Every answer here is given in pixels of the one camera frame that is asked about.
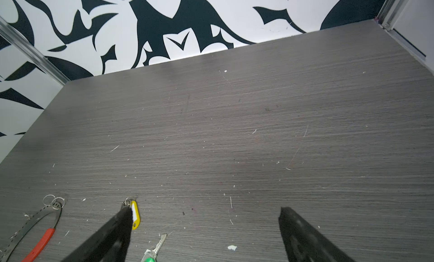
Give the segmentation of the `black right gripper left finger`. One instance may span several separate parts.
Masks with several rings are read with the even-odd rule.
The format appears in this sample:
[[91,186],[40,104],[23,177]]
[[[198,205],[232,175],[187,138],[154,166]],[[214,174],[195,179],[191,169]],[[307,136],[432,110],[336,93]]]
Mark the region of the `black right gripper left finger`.
[[132,210],[123,207],[75,249],[65,262],[124,262],[132,232]]

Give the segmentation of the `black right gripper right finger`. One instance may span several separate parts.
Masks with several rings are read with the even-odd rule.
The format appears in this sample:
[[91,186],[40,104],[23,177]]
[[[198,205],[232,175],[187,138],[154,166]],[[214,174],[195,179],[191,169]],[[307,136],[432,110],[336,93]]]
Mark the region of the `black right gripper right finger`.
[[353,261],[290,207],[281,208],[279,228],[290,262]]

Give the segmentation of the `yellow key tag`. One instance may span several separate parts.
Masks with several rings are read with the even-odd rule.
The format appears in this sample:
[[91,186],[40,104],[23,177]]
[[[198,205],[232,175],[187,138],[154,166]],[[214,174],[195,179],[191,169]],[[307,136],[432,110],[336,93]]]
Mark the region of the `yellow key tag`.
[[122,208],[126,207],[129,207],[132,210],[132,230],[136,230],[141,222],[138,204],[134,199],[126,198],[122,203]]

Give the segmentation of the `green key tag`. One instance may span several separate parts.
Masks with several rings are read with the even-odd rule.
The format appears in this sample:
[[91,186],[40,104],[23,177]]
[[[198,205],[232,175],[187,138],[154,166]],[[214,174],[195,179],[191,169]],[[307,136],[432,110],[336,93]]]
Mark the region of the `green key tag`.
[[147,249],[145,251],[144,256],[141,259],[141,262],[156,262],[158,252],[160,251],[161,247],[165,243],[167,236],[168,234],[162,234],[160,236],[159,242],[151,249]]

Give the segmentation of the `red handled wire keyring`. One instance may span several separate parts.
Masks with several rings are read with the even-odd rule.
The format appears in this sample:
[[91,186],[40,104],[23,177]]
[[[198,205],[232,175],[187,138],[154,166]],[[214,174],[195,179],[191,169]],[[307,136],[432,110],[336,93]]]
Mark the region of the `red handled wire keyring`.
[[47,246],[49,241],[52,239],[54,233],[56,232],[57,225],[62,216],[63,208],[66,205],[66,200],[63,197],[55,196],[52,194],[46,195],[43,198],[43,208],[36,212],[34,215],[29,217],[27,222],[10,238],[10,243],[4,250],[1,261],[7,262],[9,258],[18,247],[20,242],[27,236],[27,234],[44,218],[53,215],[54,222],[49,226],[34,248],[28,253],[28,255],[22,260],[23,262],[33,262],[35,261],[44,248]]

